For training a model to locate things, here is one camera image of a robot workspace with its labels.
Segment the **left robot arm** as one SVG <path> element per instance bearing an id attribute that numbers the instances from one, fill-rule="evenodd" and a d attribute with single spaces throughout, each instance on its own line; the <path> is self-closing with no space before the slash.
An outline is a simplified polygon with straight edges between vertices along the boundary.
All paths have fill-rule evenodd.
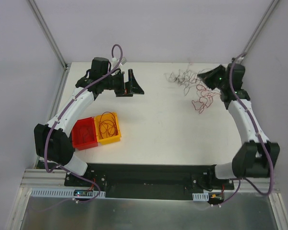
<path id="1" fill-rule="evenodd" d="M 88 186 L 92 175 L 88 172 L 88 164 L 74 154 L 70 134 L 80 115 L 104 90 L 113 91 L 116 97 L 144 94 L 132 69 L 128 70 L 128 81 L 125 82 L 124 72 L 115 58 L 109 61 L 96 57 L 91 68 L 77 81 L 71 97 L 61 110 L 46 124 L 37 124 L 34 128 L 37 156 L 76 174 L 75 180 L 80 186 Z"/>

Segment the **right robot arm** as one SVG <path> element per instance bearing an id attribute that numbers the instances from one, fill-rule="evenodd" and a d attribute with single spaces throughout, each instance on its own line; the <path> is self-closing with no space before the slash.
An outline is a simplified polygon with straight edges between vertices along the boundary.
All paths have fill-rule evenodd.
<path id="1" fill-rule="evenodd" d="M 241 139 L 241 148 L 232 161 L 215 165 L 214 173 L 206 177 L 212 189 L 219 188 L 224 179 L 269 178 L 280 153 L 279 144 L 269 140 L 254 116 L 250 97 L 242 88 L 244 74 L 243 65 L 232 63 L 198 74 L 209 89 L 220 90 L 221 101 L 233 117 Z"/>

